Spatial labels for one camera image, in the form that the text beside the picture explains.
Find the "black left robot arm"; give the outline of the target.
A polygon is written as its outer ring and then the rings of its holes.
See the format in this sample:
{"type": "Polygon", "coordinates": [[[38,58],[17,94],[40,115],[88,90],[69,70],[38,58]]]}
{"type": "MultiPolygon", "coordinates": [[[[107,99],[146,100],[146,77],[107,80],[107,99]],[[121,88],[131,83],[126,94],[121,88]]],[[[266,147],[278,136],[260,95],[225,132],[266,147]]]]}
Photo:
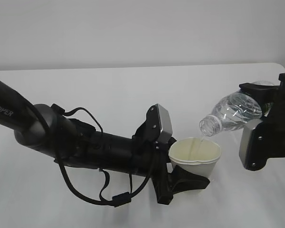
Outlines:
{"type": "Polygon", "coordinates": [[[12,129],[19,144],[54,158],[69,190],[85,202],[119,207],[130,203],[152,181],[157,202],[168,205],[174,194],[209,185],[207,177],[179,165],[168,172],[168,151],[176,140],[169,113],[161,105],[148,109],[145,121],[131,138],[105,133],[100,124],[92,126],[75,119],[75,112],[66,112],[57,104],[34,105],[0,81],[0,125],[12,129]],[[137,189],[111,199],[91,199],[75,189],[66,167],[98,169],[105,175],[105,186],[110,181],[109,171],[143,176],[144,180],[137,189]]]}

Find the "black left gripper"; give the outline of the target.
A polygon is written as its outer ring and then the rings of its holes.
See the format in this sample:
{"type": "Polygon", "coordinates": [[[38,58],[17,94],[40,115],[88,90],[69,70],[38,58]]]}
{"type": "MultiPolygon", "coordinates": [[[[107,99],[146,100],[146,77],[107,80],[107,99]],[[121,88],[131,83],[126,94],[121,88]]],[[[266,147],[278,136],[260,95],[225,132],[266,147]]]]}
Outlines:
{"type": "Polygon", "coordinates": [[[168,173],[168,150],[177,142],[174,137],[168,143],[160,143],[152,137],[157,128],[148,127],[143,123],[133,135],[137,146],[136,155],[140,155],[138,164],[146,165],[146,175],[141,185],[132,192],[132,197],[138,195],[149,180],[152,181],[156,200],[159,204],[170,204],[173,194],[190,190],[203,190],[210,184],[210,180],[204,176],[190,173],[176,165],[171,173],[168,173]]]}

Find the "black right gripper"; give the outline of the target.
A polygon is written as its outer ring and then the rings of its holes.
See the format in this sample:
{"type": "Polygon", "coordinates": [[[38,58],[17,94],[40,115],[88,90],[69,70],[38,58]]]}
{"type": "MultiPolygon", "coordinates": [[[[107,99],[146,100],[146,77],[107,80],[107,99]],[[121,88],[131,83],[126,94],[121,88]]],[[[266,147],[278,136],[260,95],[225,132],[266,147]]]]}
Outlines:
{"type": "Polygon", "coordinates": [[[249,161],[256,171],[270,158],[285,158],[285,73],[278,77],[280,85],[239,84],[240,92],[254,99],[267,116],[260,118],[250,146],[249,161]]]}

